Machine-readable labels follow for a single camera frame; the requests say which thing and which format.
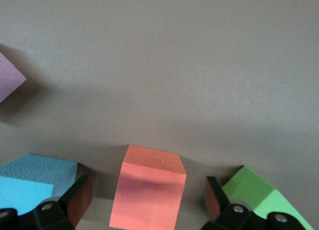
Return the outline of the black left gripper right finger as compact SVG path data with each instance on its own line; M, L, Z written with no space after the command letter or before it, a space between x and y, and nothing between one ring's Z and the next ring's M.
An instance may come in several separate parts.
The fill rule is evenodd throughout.
M206 177L205 205L211 220L202 230L247 230L251 212L244 205L232 204L224 193L218 180Z

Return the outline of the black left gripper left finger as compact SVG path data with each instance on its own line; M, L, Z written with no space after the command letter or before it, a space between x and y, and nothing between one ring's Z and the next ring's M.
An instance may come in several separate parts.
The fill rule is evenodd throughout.
M46 201L33 210L37 230L74 230L93 199L93 180L82 175L58 201Z

